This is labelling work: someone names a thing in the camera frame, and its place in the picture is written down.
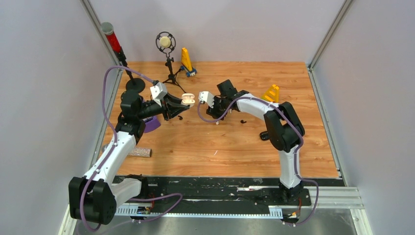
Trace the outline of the white earbud charging case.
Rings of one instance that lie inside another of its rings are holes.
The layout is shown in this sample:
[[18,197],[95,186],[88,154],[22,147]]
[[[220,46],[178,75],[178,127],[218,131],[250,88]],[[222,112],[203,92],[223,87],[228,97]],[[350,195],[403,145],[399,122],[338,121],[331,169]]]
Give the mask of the white earbud charging case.
[[191,93],[185,93],[181,96],[181,104],[182,105],[189,105],[190,107],[195,104],[195,95]]

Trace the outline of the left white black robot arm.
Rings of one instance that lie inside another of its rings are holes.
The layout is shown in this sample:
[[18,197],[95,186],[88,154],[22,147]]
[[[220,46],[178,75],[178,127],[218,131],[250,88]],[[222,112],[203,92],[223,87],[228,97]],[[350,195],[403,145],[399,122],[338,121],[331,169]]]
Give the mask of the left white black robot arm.
[[145,202],[150,196],[146,178],[129,175],[121,183],[113,184],[114,177],[125,158],[141,139],[145,119],[163,115],[170,120],[195,104],[195,95],[184,93],[180,98],[155,86],[150,88],[152,99],[144,101],[137,91],[121,95],[121,113],[113,127],[113,137],[99,160],[82,177],[69,182],[69,212],[73,219],[100,225],[109,224],[116,210],[134,198]]

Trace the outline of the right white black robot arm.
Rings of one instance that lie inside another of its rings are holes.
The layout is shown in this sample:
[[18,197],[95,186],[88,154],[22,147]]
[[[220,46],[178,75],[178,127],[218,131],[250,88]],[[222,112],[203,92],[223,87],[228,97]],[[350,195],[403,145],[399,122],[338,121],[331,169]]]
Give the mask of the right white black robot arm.
[[204,91],[200,103],[207,103],[206,114],[213,122],[223,120],[228,111],[250,114],[265,122],[269,141],[278,151],[281,167],[279,197],[285,204],[292,204],[303,189],[299,170],[299,150],[303,145],[304,127],[289,102],[281,104],[260,99],[248,91],[237,91],[230,80],[217,85],[219,95]]

